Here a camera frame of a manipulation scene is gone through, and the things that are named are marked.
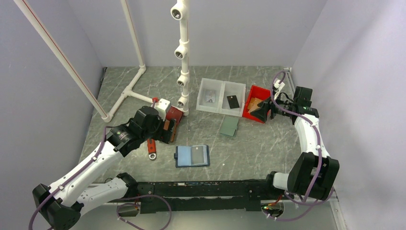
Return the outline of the orange card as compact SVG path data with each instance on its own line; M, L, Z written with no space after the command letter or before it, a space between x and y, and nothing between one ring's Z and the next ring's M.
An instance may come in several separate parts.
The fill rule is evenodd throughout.
M262 99L259 98L251 98L250 102L248 103L247 109L248 113L251 113L259 108L258 104L263 102Z

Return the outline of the black credit card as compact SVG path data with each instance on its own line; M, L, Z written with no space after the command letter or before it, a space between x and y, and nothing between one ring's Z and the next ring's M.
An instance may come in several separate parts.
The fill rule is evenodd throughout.
M227 96L226 98L227 98L230 109L236 109L236 108L240 107L238 98L236 95L230 95L230 96Z

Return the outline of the blue leather card holder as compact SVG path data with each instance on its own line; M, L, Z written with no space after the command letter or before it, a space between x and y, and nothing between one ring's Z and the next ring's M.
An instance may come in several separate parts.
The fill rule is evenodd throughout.
M205 167L210 165L208 145L176 146L174 153L175 167Z

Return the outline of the silver VIP credit card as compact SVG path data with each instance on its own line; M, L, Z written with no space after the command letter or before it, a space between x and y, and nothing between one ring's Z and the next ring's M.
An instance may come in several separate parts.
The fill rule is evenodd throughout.
M204 101L207 103L215 103L216 102L216 90L206 90Z

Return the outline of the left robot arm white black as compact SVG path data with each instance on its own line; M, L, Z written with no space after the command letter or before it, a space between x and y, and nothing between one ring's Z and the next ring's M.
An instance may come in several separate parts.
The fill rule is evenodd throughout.
M89 188L89 185L138 149L148 139L169 143L175 120L166 120L170 106L143 106L134 117L103 132L98 147L66 175L50 185L39 184L33 190L36 206L29 229L37 214L54 230L72 228L81 216L102 204L122 199L132 201L139 194L138 182L128 173L121 173L107 183Z

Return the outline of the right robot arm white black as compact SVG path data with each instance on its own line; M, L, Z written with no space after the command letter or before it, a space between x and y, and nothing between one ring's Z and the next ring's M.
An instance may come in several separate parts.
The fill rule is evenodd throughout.
M301 155L289 173L271 172L264 194L277 198L282 191L325 201L339 171L339 161L330 157L319 131L319 113L312 108L312 89L297 87L293 99L280 99L273 87L271 96L250 112L262 122L276 115L289 117L299 137Z

